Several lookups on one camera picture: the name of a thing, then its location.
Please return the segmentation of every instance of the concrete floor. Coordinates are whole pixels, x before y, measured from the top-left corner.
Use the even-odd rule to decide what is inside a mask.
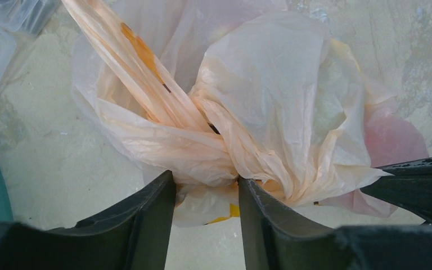
[[[292,1],[349,44],[362,69],[399,93],[400,115],[425,136],[432,155],[432,0]],[[113,149],[70,96],[70,50],[78,27],[60,7],[43,33],[19,37],[0,85],[0,165],[15,219],[42,229],[71,227],[143,187],[140,170]],[[328,226],[417,224],[308,207]],[[244,269],[239,219],[173,227],[167,269]]]

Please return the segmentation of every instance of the white plastic bag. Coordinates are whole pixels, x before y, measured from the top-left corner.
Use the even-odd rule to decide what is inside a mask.
[[[428,150],[421,133],[408,121],[396,116],[397,102],[393,91],[364,76],[367,98],[365,104],[365,145],[372,167],[403,163],[428,158]],[[328,198],[320,205],[338,206],[352,212],[376,217],[389,217],[394,205],[355,190]]]
[[[73,53],[79,107],[146,181],[173,171],[178,225],[237,215],[238,175],[291,206],[386,175],[370,168],[363,116],[388,97],[367,92],[348,47],[284,1],[122,0],[126,23],[99,0],[63,3],[90,41]]]

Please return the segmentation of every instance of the garbage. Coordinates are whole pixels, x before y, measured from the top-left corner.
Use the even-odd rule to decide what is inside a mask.
[[[371,164],[384,158],[376,145],[399,143],[395,125],[420,135],[323,23],[277,0],[62,2],[85,35],[73,52],[78,106],[146,182],[173,172],[177,225],[238,216],[238,176],[290,206],[394,209],[345,202],[388,175]],[[412,156],[424,155],[416,142]]]

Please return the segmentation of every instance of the white floor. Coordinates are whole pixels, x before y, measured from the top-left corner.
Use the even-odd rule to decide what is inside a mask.
[[[292,3],[325,20],[368,75],[399,93],[400,115],[423,133],[432,155],[432,0]],[[18,221],[43,229],[71,227],[143,187],[139,169],[107,143],[70,97],[70,50],[77,35],[60,7],[37,40],[19,38],[0,85],[0,165],[13,212]],[[333,227],[421,222],[403,210],[389,219],[335,208],[299,211]],[[166,268],[244,269],[239,219],[173,227]]]

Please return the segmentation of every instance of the pink plastic bag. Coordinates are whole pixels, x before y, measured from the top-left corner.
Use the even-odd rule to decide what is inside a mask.
[[[397,102],[380,83],[364,78],[366,88],[378,96],[365,107],[365,144],[372,160],[372,167],[403,163],[428,158],[428,150],[421,133],[411,123],[396,115]],[[338,197],[319,202],[320,205],[338,206],[357,214],[389,217],[396,209],[394,205],[362,193],[352,191]]]

